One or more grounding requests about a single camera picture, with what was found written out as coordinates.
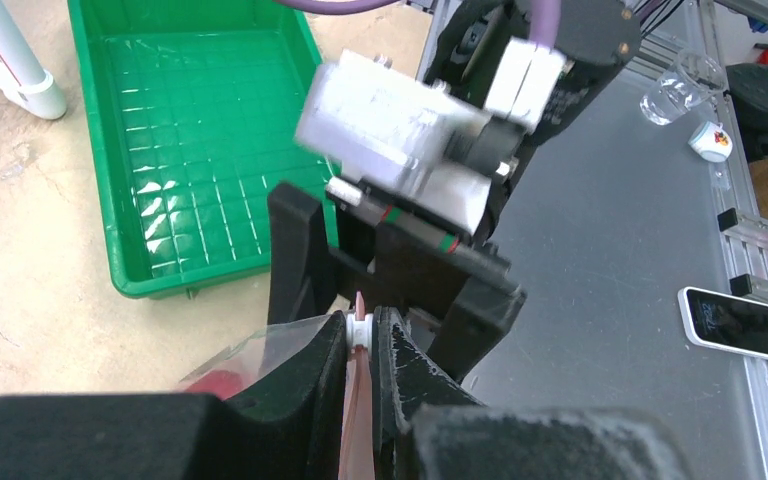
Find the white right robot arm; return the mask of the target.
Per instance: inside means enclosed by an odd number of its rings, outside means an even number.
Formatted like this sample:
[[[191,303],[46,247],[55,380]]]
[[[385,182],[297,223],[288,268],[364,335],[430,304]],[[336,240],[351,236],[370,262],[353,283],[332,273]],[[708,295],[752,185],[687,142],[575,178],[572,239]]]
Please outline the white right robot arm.
[[[330,246],[320,200],[268,195],[269,324],[358,310],[422,318],[454,380],[525,302],[491,238],[536,150],[560,135],[641,44],[620,1],[436,1],[417,78],[344,51],[314,74],[295,141],[337,165]]]

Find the clear zip top bag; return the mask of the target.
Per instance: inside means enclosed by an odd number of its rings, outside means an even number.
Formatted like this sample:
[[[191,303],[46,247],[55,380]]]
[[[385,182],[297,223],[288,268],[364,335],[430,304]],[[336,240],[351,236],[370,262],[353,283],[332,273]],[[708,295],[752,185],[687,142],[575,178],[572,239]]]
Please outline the clear zip top bag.
[[[362,307],[268,326],[184,377],[250,377],[196,436],[187,479],[372,479],[374,322]]]

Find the red toy tomato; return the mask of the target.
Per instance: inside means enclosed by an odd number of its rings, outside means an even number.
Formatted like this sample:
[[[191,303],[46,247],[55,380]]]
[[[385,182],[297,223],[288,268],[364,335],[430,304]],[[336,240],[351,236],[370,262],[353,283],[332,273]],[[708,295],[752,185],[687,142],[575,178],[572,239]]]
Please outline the red toy tomato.
[[[213,370],[185,387],[184,391],[209,393],[220,400],[226,400],[244,391],[250,384],[250,377],[246,374],[229,370]]]

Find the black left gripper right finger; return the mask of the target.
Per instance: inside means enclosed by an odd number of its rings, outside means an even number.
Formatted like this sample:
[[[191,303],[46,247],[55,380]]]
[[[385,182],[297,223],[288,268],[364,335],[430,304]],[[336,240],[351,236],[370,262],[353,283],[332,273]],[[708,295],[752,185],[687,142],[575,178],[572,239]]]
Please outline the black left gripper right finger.
[[[420,350],[399,312],[374,312],[377,479],[686,479],[656,418],[625,408],[511,409],[480,403]]]

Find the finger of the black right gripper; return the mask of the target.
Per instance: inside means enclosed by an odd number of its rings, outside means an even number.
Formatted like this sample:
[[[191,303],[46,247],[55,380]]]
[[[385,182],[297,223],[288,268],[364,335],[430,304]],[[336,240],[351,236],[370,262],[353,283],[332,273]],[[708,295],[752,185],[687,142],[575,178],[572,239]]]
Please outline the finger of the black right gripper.
[[[267,197],[271,276],[267,323],[325,314],[337,296],[322,202],[282,182]]]
[[[462,382],[510,332],[526,298],[526,292],[510,282],[468,279],[446,311],[428,356]]]

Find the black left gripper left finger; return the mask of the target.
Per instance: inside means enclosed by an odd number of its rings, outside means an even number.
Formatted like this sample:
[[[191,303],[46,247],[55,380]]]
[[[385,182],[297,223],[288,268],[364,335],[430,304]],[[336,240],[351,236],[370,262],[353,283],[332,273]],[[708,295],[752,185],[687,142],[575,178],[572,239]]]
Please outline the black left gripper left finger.
[[[0,479],[187,479],[207,393],[0,396]]]

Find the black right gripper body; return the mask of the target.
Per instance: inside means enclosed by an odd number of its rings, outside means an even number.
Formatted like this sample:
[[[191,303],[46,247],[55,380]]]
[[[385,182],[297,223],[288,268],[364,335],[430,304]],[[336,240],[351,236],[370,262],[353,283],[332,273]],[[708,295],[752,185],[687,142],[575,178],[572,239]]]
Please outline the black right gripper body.
[[[340,271],[339,288],[359,290],[370,306],[421,310],[445,317],[468,283],[478,298],[514,299],[504,259],[364,192],[342,178],[325,193],[335,205],[338,245],[330,250]]]

